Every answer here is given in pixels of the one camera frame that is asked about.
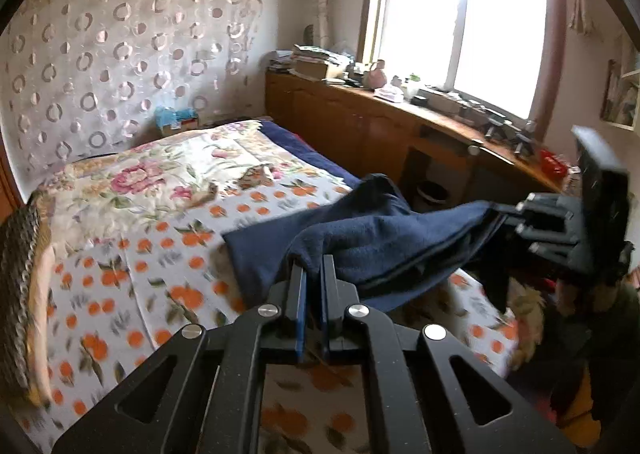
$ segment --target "metal bolt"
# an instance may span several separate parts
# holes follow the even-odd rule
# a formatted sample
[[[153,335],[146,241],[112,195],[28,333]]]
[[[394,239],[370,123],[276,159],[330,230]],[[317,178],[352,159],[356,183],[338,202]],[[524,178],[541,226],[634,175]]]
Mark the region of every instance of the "metal bolt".
[[[364,304],[353,304],[349,306],[349,315],[356,318],[366,317],[369,314],[369,308]]]
[[[429,324],[422,330],[424,336],[431,340],[442,340],[447,336],[447,330],[440,324]]]
[[[261,317],[274,317],[280,310],[275,304],[263,304],[258,308],[258,314]]]
[[[202,335],[202,328],[197,324],[189,324],[182,328],[182,336],[186,339],[196,339]]]

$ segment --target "pillow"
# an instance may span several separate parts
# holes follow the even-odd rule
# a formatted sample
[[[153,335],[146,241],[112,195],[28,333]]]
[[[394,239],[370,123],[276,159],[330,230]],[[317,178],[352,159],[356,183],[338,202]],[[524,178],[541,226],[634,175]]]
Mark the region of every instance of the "pillow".
[[[17,405],[50,401],[47,295],[54,254],[35,202],[0,226],[0,397]]]

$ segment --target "bed sheet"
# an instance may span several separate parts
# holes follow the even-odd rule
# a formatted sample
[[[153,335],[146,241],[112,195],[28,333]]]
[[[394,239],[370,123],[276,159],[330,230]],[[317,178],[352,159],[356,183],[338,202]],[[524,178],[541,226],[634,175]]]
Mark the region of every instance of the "bed sheet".
[[[275,162],[274,170],[258,166],[248,176],[238,170],[234,173],[236,179],[225,179],[228,184],[221,185],[215,197],[203,196],[193,202],[192,195],[183,198],[186,203],[176,204],[175,210],[163,212],[164,217],[153,214],[154,217],[131,223],[127,216],[129,219],[120,230],[102,228],[101,237],[83,234],[82,249],[66,248],[56,262],[47,307],[47,358],[53,401],[39,410],[14,410],[18,422],[44,453],[50,452],[65,430],[183,325],[198,322],[205,328],[214,328],[233,322],[244,310],[223,246],[224,232],[332,203],[350,190],[340,178],[309,166],[267,138],[256,136],[258,125],[251,132],[247,126],[240,130],[236,124],[232,126],[235,127],[218,128],[217,134],[204,132],[204,136],[219,144],[222,133],[224,145],[232,140],[258,164]],[[193,144],[193,135],[183,138],[183,142]],[[174,154],[183,147],[175,138],[172,145],[178,145],[177,150],[171,150]],[[139,154],[158,147],[164,152],[166,141],[142,152],[134,150],[127,159],[133,155],[140,160]],[[207,147],[206,151],[214,161],[228,160],[229,156],[212,156],[220,148]],[[119,158],[108,160],[103,166],[93,163],[90,173],[85,164],[81,188],[104,182],[109,174],[117,177],[121,171],[114,172],[114,166],[128,168],[126,160],[118,161]],[[59,179],[52,185],[64,185],[63,177]],[[166,183],[149,184],[141,192],[151,189],[165,196],[176,186],[179,185],[167,179]],[[77,193],[78,189],[75,184],[64,192]],[[127,197],[132,200],[131,206],[137,203],[139,194]],[[62,207],[66,218],[69,212]],[[102,217],[110,217],[115,210],[119,209],[113,203],[106,205]],[[87,228],[83,217],[74,221],[78,224],[76,230]],[[104,222],[91,225],[88,228],[104,226]],[[498,322],[497,311],[482,299],[479,284],[461,270],[451,277],[446,290],[450,291],[447,300],[438,290],[396,315],[396,319],[405,323],[414,319],[414,326],[421,326],[424,319],[442,322],[502,374],[515,347],[510,315]],[[441,313],[452,322],[447,323]],[[261,452],[367,451],[366,412],[358,368],[329,368],[317,361],[302,370],[270,366],[265,383]]]

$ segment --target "wooden countertop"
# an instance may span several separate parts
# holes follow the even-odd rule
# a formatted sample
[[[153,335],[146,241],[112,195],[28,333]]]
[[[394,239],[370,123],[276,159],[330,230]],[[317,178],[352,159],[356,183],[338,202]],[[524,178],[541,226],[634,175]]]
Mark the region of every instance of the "wooden countertop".
[[[540,166],[537,163],[524,163],[523,161],[518,160],[510,149],[505,148],[501,145],[494,144],[493,142],[488,142],[484,138],[484,135],[477,129],[469,127],[462,122],[458,122],[453,118],[449,118],[444,114],[430,110],[429,108],[414,106],[413,104],[410,104],[408,102],[399,102],[397,104],[393,102],[387,102],[382,98],[375,97],[373,95],[373,92],[364,89],[350,88],[346,86],[329,87],[337,88],[341,91],[348,92],[353,95],[359,95],[361,97],[368,98],[370,101],[380,102],[381,104],[384,104],[388,107],[412,114],[413,116],[420,118],[425,123],[425,125],[444,132],[445,134],[448,134],[449,136],[459,140],[460,142],[463,142],[464,144],[472,145],[473,140],[480,140],[483,142],[484,147],[510,161],[515,167],[517,167],[517,169],[525,172],[537,182],[547,186],[553,192],[560,192],[562,189],[561,183],[555,182],[548,178],[542,172]]]

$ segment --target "blue garment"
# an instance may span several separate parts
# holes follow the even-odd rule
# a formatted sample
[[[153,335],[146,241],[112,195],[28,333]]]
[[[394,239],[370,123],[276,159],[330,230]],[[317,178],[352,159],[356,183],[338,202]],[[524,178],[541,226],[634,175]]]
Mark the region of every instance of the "blue garment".
[[[295,134],[287,129],[280,127],[273,122],[260,121],[262,127],[260,132],[269,138],[274,144],[288,150],[300,160],[307,162],[309,165],[324,169],[329,174],[333,174],[339,178],[343,178],[344,182],[351,188],[355,187],[360,180],[350,172],[345,171],[333,161],[319,154],[311,146],[300,140]]]
[[[502,224],[489,202],[439,212],[412,212],[383,175],[365,178],[331,205],[297,212],[223,235],[242,298],[264,301],[295,260],[317,287],[322,255],[333,254],[337,277],[382,311],[445,280],[470,260]]]

